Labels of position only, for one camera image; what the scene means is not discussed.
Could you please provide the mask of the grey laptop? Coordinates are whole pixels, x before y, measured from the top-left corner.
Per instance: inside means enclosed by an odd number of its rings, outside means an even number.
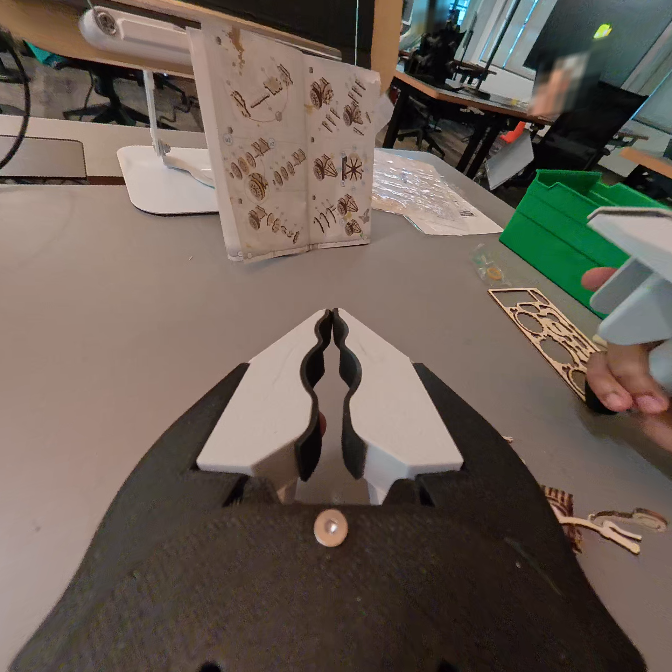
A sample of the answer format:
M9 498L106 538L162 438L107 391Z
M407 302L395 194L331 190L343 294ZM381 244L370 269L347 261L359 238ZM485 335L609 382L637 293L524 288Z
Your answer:
M26 137L17 153L1 169L3 178L87 177L83 144L78 140Z

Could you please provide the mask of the loose wooden model pieces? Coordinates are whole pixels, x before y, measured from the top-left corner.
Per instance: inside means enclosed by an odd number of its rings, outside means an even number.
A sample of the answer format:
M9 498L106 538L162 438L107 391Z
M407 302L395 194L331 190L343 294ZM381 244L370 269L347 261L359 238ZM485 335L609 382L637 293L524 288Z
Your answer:
M606 539L629 553L638 556L641 553L643 537L641 534L624 529L618 523L639 525L656 533L666 532L668 521L658 513L649 509L636 508L631 512L606 511L599 514L591 514L587 519L580 517L564 518L559 523L573 524L582 530L590 530L598 533Z

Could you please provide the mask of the clear plastic bag of sheets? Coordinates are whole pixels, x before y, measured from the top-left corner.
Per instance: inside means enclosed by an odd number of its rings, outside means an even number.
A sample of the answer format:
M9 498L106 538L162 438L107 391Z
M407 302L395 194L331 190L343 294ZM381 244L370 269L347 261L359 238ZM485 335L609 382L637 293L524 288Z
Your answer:
M372 208L402 216L425 235L462 237L503 231L425 161L377 148L372 179Z

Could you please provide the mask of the wooden table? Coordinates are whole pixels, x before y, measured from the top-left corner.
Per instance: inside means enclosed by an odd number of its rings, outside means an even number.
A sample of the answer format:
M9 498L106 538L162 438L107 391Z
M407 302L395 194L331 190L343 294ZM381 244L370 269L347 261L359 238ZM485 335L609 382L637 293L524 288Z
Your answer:
M552 125L557 118L555 115L550 119L532 115L524 105L514 105L510 99L497 101L495 97L483 98L471 89L453 91L435 87L399 70L394 72L391 88L397 89L399 95L382 147L394 147L411 96L422 96L430 100L440 118L457 120L473 127L472 136L456 168L470 179L479 172L495 140L504 132L508 122L530 123L537 129L542 129Z

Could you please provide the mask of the black office chair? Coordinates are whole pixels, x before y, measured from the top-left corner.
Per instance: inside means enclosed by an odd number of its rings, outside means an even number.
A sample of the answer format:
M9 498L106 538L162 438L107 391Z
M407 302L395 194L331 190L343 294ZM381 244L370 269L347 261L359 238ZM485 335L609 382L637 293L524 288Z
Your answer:
M177 121L178 113L190 113L193 99L187 93L170 81L169 75L154 73L152 83L157 89L169 89L180 95L179 104L172 105L171 116L159 116L158 127L164 130L176 130L173 124ZM83 107L63 111L63 119L82 122L85 118L91 123L116 124L135 127L139 124L149 126L148 114L122 103L115 89L115 79L112 70L100 68L98 71L89 70L89 90Z

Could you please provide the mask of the wooden laser-cut sheet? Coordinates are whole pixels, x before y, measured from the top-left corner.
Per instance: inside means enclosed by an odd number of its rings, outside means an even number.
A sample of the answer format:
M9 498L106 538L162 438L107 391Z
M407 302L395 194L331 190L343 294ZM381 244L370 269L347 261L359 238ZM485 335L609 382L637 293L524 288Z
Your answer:
M600 348L537 288L492 288L489 296L580 401L590 357Z

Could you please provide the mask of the green plastic bin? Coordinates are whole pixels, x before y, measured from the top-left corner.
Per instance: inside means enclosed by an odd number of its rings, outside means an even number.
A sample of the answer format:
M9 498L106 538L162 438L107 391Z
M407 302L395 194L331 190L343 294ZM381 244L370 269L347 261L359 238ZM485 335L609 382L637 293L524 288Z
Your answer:
M670 210L625 185L605 184L599 172L540 169L500 242L590 308L592 294L581 285L583 274L594 267L619 268L628 259L588 227L588 216L601 206Z

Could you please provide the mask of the grey desk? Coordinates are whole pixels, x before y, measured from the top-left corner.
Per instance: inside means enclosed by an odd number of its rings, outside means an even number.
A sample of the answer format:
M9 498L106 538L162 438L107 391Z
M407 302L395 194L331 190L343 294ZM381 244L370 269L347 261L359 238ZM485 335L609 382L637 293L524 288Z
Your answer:
M216 215L160 217L119 185L1 186L1 670L61 597L140 458L232 368L320 308L421 362L580 516L671 523L671 455L591 414L488 295L483 245L591 336L596 317L499 244L372 215L372 242L228 260Z

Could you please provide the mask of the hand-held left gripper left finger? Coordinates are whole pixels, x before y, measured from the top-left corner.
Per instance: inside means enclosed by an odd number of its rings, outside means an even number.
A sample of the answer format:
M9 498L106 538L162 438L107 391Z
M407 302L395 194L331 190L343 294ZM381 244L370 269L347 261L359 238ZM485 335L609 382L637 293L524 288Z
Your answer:
M318 311L253 357L197 457L206 472L264 478L291 503L321 456L315 385L333 313Z

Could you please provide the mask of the white sheet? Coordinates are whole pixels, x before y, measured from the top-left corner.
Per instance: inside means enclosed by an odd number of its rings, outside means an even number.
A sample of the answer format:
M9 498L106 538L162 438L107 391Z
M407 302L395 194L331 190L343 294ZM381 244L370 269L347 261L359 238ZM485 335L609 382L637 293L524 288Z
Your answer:
M534 160L533 141L530 133L524 130L512 143L500 148L485 161L485 175L489 191L517 176Z

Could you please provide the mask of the illustrated instruction booklet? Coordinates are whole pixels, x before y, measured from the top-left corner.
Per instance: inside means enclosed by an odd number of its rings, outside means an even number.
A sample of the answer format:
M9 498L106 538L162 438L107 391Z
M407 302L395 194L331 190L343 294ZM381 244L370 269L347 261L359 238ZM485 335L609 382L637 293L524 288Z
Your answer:
M228 258L369 244L380 74L226 22L187 35Z

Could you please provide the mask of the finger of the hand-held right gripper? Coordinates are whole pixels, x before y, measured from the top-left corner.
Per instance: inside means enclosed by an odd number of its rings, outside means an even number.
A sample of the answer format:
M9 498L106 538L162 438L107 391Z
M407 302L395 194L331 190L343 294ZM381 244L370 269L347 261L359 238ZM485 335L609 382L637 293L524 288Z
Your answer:
M671 391L671 211L600 207L588 225L621 249L628 260L592 296L605 315L598 334L609 345L658 343L650 374Z

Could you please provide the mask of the wooden gear assembly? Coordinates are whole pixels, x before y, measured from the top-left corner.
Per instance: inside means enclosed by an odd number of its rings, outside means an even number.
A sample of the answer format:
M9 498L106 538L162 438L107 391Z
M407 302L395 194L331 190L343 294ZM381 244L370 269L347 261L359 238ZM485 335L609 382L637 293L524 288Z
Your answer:
M550 505L556 518L560 521L564 518L574 517L574 497L571 493L561 489L540 485L540 488ZM581 554L583 551L583 536L581 528L567 523L560 523L562 531L565 534L572 550L575 554Z

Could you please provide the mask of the white metal stand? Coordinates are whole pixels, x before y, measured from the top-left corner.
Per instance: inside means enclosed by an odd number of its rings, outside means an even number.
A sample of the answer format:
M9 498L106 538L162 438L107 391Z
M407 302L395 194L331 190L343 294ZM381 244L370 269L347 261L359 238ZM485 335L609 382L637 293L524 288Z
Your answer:
M214 214L270 219L289 227L306 218L305 74L309 60L342 66L334 50L307 50L229 22L204 31L91 4L79 21L88 43L124 56L165 58L191 67L206 148L171 145L158 128L153 71L144 69L151 146L117 157L133 206L148 214Z

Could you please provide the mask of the small parts packet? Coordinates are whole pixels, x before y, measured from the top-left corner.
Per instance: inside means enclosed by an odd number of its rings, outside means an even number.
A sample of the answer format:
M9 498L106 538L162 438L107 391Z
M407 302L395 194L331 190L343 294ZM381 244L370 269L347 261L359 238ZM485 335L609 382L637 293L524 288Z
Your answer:
M470 254L471 264L479 278L489 288L508 288L510 283L503 270L484 243L478 244Z

